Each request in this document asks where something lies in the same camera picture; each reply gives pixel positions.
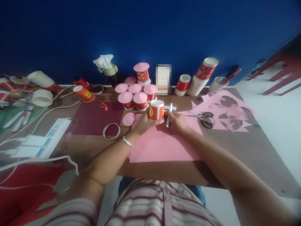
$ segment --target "power strip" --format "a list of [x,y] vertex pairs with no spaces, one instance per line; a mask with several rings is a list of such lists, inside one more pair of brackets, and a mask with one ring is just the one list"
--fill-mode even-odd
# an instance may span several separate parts
[[48,159],[57,146],[58,142],[64,135],[70,123],[71,120],[69,119],[57,119],[45,136],[46,138],[48,138],[48,140],[34,158]]

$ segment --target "white floor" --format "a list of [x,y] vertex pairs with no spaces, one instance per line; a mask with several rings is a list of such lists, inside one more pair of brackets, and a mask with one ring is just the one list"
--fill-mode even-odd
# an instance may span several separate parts
[[[301,185],[301,88],[284,96],[277,94],[301,83],[301,79],[268,96],[262,93],[277,82],[270,79],[277,72],[266,71],[260,78],[251,81],[241,81],[237,90],[244,101],[256,109],[260,116],[258,122],[278,154]],[[118,196],[118,185],[121,180],[117,176],[107,187],[100,211],[98,226],[104,225],[113,211],[113,205]],[[225,226],[239,226],[239,220],[234,208],[230,192],[224,189],[202,187],[207,200],[207,208]],[[301,216],[301,200],[281,198],[297,215]]]

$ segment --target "scissors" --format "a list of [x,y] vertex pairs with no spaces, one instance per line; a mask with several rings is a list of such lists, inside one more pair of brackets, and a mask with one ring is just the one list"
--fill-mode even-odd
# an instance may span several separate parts
[[201,121],[201,124],[206,128],[206,129],[212,129],[213,128],[213,123],[210,121],[203,120],[201,117],[206,117],[206,118],[213,118],[214,114],[211,112],[203,112],[201,115],[196,115],[192,113],[191,111],[187,110],[189,113],[193,114],[192,116],[188,117],[197,117]]
[[108,111],[108,106],[105,103],[101,103],[101,107]]

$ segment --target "table surface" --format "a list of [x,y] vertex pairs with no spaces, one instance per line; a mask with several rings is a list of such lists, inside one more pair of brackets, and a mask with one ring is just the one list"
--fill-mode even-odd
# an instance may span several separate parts
[[[227,90],[242,99],[235,88]],[[106,89],[105,93],[96,96],[94,101],[117,101],[117,97],[118,94],[114,92],[113,88],[109,87]],[[177,111],[192,109],[191,100],[196,104],[200,103],[197,100],[197,97],[186,95],[183,97],[175,95],[158,96],[158,99],[163,100],[165,105],[169,105],[172,102],[173,106],[177,107]],[[69,106],[78,100],[79,97],[75,94],[62,99],[57,98],[49,109],[59,106]],[[231,101],[227,99],[223,104],[228,105],[229,103],[231,103]],[[79,106],[80,104],[77,104],[70,108],[54,110],[41,122],[35,135],[46,135],[57,118],[72,118]],[[133,110],[131,112],[141,114],[141,111],[138,110]],[[250,112],[248,112],[248,118],[249,123],[258,125]],[[35,125],[36,122],[31,124],[28,129],[25,129],[20,133],[20,137],[25,136],[32,131]],[[120,137],[130,131],[130,127],[124,126],[122,120],[120,128]],[[201,125],[200,128],[205,137],[211,139],[232,153],[278,195],[290,198],[300,198],[300,186],[259,126],[248,126],[247,129],[249,132],[234,133],[225,130],[209,130]],[[11,132],[8,130],[0,137],[0,140],[4,140],[10,135]],[[63,136],[51,157],[69,155],[72,160],[78,164],[79,170],[82,171],[92,159],[112,143],[114,143],[114,141],[107,141],[102,136]],[[203,161],[129,163],[129,160],[126,159],[119,170],[118,175],[223,188]]]

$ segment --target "woman's right hand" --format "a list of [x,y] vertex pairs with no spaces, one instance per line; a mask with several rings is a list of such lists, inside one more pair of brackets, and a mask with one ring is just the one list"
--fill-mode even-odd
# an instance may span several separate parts
[[170,129],[177,134],[183,135],[190,131],[190,127],[188,126],[185,116],[176,112],[166,111],[164,112],[172,123]]

